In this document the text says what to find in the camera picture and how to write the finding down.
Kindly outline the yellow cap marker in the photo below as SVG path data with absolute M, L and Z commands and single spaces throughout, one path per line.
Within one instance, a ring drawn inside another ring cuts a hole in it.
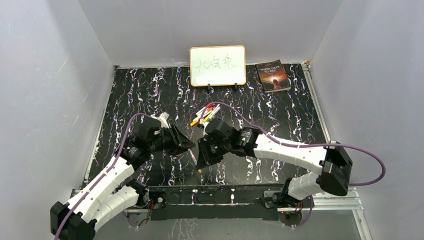
M 194 155 L 194 153 L 193 153 L 192 149 L 189 149 L 189 150 L 188 150 L 188 152 L 189 152 L 189 154 L 190 154 L 190 156 L 191 156 L 191 159 L 192 159 L 192 161 L 193 161 L 194 165 L 196 165 L 196 164 L 197 164 L 197 159 L 196 159 L 196 157 L 195 157 L 195 155 Z

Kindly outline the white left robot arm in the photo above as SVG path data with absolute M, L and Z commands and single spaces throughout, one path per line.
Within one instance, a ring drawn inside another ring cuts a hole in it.
M 92 240 L 96 232 L 124 210 L 152 208 L 149 188 L 136 179 L 122 184 L 154 153 L 175 157 L 195 147 L 176 125 L 169 125 L 168 114 L 143 114 L 139 128 L 130 133 L 131 117 L 118 150 L 106 167 L 82 190 L 65 203 L 50 209 L 50 231 L 56 240 Z

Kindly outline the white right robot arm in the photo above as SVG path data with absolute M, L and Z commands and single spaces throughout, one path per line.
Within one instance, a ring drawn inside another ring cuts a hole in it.
M 220 163 L 227 153 L 278 160 L 309 171 L 302 176 L 288 178 L 281 191 L 264 191 L 260 199 L 265 208 L 295 207 L 317 193 L 340 197 L 348 194 L 353 162 L 343 147 L 311 146 L 278 137 L 270 139 L 258 128 L 236 129 L 221 119 L 209 122 L 197 143 L 198 171 Z

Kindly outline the yellow pen cap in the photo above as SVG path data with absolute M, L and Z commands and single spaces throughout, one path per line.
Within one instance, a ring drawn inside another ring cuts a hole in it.
M 199 122 L 198 120 L 193 120 L 193 121 L 190 123 L 190 126 L 191 126 L 191 127 L 193 127 L 193 126 L 195 126 L 198 122 Z

